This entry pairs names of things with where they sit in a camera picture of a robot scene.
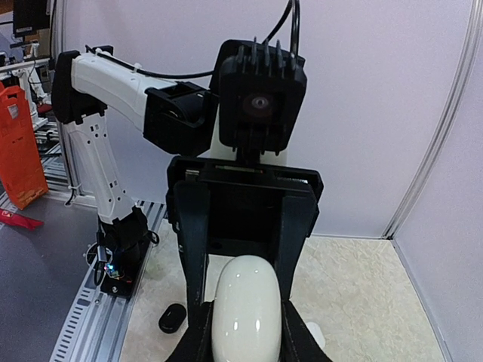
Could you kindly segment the white earbud charging case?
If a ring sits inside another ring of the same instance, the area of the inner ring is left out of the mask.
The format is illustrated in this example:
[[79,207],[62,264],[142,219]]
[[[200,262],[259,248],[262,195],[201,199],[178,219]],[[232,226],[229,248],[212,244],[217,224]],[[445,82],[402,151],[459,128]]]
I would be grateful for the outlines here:
[[321,331],[321,327],[314,321],[306,322],[306,327],[311,333],[313,339],[317,342],[319,348],[323,350],[326,346],[326,339]]

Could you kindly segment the beige charging case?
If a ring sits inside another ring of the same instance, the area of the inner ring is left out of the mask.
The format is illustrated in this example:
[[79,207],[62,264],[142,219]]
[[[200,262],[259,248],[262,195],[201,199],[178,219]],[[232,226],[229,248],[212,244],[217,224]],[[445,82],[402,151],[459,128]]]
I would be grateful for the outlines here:
[[238,256],[217,282],[211,321],[215,361],[277,361],[281,354],[281,296],[273,267],[259,256]]

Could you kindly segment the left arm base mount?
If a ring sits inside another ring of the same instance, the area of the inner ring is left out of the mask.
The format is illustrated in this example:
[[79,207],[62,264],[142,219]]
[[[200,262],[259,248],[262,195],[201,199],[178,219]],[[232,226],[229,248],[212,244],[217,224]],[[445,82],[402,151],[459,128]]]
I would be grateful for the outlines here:
[[140,276],[146,253],[151,244],[157,245],[159,236],[148,231],[141,240],[127,251],[111,250],[106,246],[106,235],[98,226],[94,252],[93,282],[95,287],[110,296],[130,299]]

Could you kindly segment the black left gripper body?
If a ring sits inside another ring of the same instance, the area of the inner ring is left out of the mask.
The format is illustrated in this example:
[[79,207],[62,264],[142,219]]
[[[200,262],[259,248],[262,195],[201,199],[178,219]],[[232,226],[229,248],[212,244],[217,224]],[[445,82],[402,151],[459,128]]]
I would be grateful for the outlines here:
[[179,231],[174,187],[180,181],[204,183],[210,191],[208,255],[255,255],[275,267],[281,200],[286,191],[309,184],[319,202],[324,190],[316,170],[234,161],[175,157],[168,167],[168,219]]

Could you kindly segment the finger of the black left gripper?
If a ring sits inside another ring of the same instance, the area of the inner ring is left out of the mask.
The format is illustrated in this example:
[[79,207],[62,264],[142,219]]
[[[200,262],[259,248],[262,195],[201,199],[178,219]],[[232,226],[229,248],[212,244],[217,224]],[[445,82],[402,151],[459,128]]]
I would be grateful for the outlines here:
[[285,192],[281,200],[278,248],[275,255],[275,273],[282,300],[291,297],[294,272],[317,216],[318,201],[309,184],[301,183],[297,189]]
[[204,183],[180,181],[174,187],[174,203],[188,312],[197,313],[205,300],[210,191]]

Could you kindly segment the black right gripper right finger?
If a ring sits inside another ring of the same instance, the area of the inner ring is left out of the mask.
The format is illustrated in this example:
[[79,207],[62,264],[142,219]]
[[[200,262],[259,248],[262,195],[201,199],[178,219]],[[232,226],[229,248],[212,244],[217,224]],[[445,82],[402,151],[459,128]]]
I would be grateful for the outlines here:
[[281,302],[280,361],[331,362],[290,300]]

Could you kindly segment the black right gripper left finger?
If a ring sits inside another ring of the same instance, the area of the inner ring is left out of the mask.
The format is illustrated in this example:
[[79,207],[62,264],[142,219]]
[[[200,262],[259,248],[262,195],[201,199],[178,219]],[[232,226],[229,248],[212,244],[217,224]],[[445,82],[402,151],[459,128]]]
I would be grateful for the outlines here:
[[198,317],[189,325],[181,340],[165,362],[211,362],[212,353],[212,317],[213,302],[201,305]]

